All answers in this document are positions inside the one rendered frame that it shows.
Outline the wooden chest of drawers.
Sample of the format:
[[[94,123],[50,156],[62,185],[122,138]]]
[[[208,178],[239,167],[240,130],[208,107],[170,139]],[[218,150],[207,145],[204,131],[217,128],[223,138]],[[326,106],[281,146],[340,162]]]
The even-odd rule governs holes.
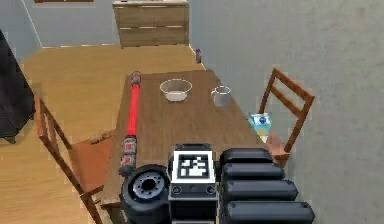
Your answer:
[[[119,0],[112,7],[122,48],[189,44],[187,0]]]

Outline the brown wooden chair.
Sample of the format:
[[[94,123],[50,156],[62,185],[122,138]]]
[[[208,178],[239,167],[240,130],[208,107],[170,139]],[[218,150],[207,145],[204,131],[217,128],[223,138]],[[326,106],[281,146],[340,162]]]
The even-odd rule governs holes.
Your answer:
[[[299,96],[304,101],[303,106],[297,106],[291,99],[288,98],[287,95],[278,90],[274,85],[276,80],[279,80],[282,84]],[[260,113],[265,112],[270,94],[273,94],[297,118],[292,133],[285,144],[282,143],[281,138],[278,137],[273,130],[270,131],[266,140],[268,151],[272,155],[273,159],[281,168],[284,168],[290,157],[292,147],[300,134],[309,110],[314,102],[315,96],[277,68],[273,68],[271,77],[264,91],[261,105],[259,107]]]
[[[115,131],[104,131],[72,144],[42,98],[35,95],[34,103],[40,141],[78,192],[94,223],[103,224],[96,207],[99,199],[94,200],[92,196],[104,188]]]

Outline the brown wooden table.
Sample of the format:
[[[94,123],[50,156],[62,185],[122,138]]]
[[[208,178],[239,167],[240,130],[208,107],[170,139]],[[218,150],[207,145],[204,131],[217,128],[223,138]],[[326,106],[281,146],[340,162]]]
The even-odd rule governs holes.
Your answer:
[[[170,79],[192,83],[182,102],[168,101],[160,84]],[[166,165],[177,143],[209,143],[219,153],[262,142],[235,101],[217,107],[211,91],[221,84],[211,70],[143,74],[137,115],[136,165]]]

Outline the white bowl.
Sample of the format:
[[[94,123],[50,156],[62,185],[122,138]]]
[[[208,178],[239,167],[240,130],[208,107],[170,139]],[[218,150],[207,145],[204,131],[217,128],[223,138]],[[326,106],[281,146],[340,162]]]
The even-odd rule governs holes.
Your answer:
[[[169,79],[159,86],[165,98],[170,102],[184,101],[192,87],[192,83],[185,79]]]

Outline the grey mug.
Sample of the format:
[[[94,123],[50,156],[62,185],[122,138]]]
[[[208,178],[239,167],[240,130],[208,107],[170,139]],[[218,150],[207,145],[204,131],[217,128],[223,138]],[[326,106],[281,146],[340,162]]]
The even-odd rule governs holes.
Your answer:
[[[227,86],[218,86],[211,91],[211,98],[215,106],[228,106],[230,104],[231,89]]]

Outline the blue and white box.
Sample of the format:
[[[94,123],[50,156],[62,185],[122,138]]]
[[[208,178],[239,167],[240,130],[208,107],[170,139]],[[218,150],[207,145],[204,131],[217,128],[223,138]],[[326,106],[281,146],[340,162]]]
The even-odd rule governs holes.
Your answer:
[[[269,135],[272,122],[268,113],[249,114],[247,120],[259,136]]]

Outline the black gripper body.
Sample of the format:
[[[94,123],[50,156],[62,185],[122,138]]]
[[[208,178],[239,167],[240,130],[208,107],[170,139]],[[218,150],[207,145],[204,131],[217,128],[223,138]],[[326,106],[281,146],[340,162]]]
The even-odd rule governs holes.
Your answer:
[[[149,164],[137,168],[121,186],[120,204],[128,224],[171,224],[167,168]]]

